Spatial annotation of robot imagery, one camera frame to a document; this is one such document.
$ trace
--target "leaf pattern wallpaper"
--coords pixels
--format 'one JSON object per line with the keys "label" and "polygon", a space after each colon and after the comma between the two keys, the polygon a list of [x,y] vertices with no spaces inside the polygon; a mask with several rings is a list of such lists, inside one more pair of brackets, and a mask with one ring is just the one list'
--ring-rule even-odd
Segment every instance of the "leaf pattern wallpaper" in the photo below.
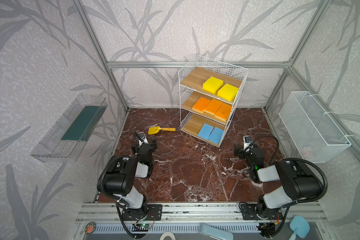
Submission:
{"label": "leaf pattern wallpaper", "polygon": [[[108,102],[79,159],[31,157],[78,93]],[[71,1],[0,0],[0,239],[68,238],[125,115]]]}
{"label": "leaf pattern wallpaper", "polygon": [[[334,0],[294,68],[360,141],[360,0]],[[299,156],[278,112],[290,90],[289,77],[269,108],[288,156]],[[286,88],[295,84],[295,89]],[[320,204],[338,239],[360,239],[360,163],[345,150],[325,164],[329,189]]]}
{"label": "leaf pattern wallpaper", "polygon": [[[187,61],[196,54],[219,61],[287,61],[319,4],[318,0],[82,2],[108,61]],[[129,105],[137,108],[178,107],[177,71],[113,69]],[[238,107],[264,106],[281,72],[251,69]]]}

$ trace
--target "roll of white tape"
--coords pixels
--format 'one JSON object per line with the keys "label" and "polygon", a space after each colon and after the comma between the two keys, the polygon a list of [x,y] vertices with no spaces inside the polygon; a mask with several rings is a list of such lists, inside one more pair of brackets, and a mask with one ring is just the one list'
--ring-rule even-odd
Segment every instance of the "roll of white tape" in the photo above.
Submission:
{"label": "roll of white tape", "polygon": [[165,232],[161,235],[160,240],[164,240],[165,237],[170,237],[172,240],[176,240],[175,235],[171,232]]}

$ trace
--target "wooden shelf board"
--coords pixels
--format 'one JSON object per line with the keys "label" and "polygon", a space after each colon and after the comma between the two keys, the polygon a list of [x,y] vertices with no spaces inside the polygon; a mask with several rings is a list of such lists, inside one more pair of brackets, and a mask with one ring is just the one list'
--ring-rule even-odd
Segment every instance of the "wooden shelf board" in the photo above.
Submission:
{"label": "wooden shelf board", "polygon": [[235,78],[231,78],[231,77],[228,77],[228,76],[220,74],[220,73],[215,73],[215,72],[206,70],[204,68],[196,67],[190,74],[188,74],[188,76],[186,76],[181,81],[180,85],[187,87],[187,88],[194,89],[194,90],[204,93],[206,95],[209,95],[212,98],[217,98],[223,102],[233,104],[233,102],[235,101],[235,98],[232,101],[227,101],[221,97],[218,97],[216,94],[210,93],[203,89],[203,83],[205,83],[205,81],[208,80],[210,77],[215,77],[215,78],[223,80],[224,81],[223,86],[226,83],[228,83],[228,84],[231,84],[232,86],[240,88],[240,85],[242,83],[242,81],[237,80]]}
{"label": "wooden shelf board", "polygon": [[191,135],[193,137],[204,140],[216,147],[219,147],[218,144],[197,136],[197,134],[202,129],[204,123],[211,125],[212,127],[218,127],[220,129],[222,129],[223,131],[225,130],[225,127],[226,127],[225,125],[223,125],[221,123],[215,122],[215,121],[205,118],[201,115],[193,114],[192,117],[188,120],[187,124],[183,127],[182,131],[188,133],[189,135]]}
{"label": "wooden shelf board", "polygon": [[226,125],[227,122],[228,122],[228,118],[227,118],[226,121],[223,121],[223,120],[221,120],[221,119],[219,119],[219,118],[216,118],[215,116],[212,116],[211,114],[208,114],[208,113],[200,114],[200,113],[194,112],[194,111],[192,110],[193,105],[198,101],[198,99],[199,99],[200,97],[204,97],[204,98],[207,98],[207,99],[212,99],[212,97],[209,96],[209,95],[206,95],[206,94],[203,94],[203,93],[199,93],[199,92],[194,91],[194,92],[189,96],[189,98],[187,98],[187,100],[182,104],[181,107],[184,108],[185,110],[188,110],[188,111],[192,112],[192,113],[202,115],[202,116],[204,116],[204,117],[206,117],[206,118],[211,118],[212,120],[215,120],[215,121],[217,121],[217,122],[220,122],[221,124]]}

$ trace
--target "three-tier shelf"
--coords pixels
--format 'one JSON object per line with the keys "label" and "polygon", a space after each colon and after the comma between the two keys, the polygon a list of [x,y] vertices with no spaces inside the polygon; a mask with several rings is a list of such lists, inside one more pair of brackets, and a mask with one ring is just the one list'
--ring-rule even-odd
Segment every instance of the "three-tier shelf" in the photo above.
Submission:
{"label": "three-tier shelf", "polygon": [[[243,92],[248,69],[197,55],[179,70],[178,75],[180,92],[180,129],[193,137],[208,142],[216,147],[220,147],[221,142],[230,127],[240,95]],[[233,99],[233,101],[227,101],[218,97],[216,94],[205,91],[203,89],[203,83],[210,77],[221,79],[224,81],[224,84],[228,83],[239,88],[235,99]],[[200,114],[194,112],[192,107],[200,97],[207,99],[216,98],[231,105],[232,110],[228,119],[226,121],[221,121],[221,119],[208,113]],[[181,117],[182,109],[189,111],[184,119]],[[214,142],[197,136],[204,123],[224,130],[219,144],[215,144]]]}

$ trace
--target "light blue spatula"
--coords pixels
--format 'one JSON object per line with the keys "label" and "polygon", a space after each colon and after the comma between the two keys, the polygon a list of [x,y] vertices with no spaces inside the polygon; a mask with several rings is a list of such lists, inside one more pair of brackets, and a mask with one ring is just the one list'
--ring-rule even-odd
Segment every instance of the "light blue spatula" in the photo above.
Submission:
{"label": "light blue spatula", "polygon": [[292,222],[289,224],[289,227],[292,229],[293,233],[289,237],[289,240],[295,240],[296,235],[300,238],[305,238],[309,232],[309,223],[302,216],[295,216]]}

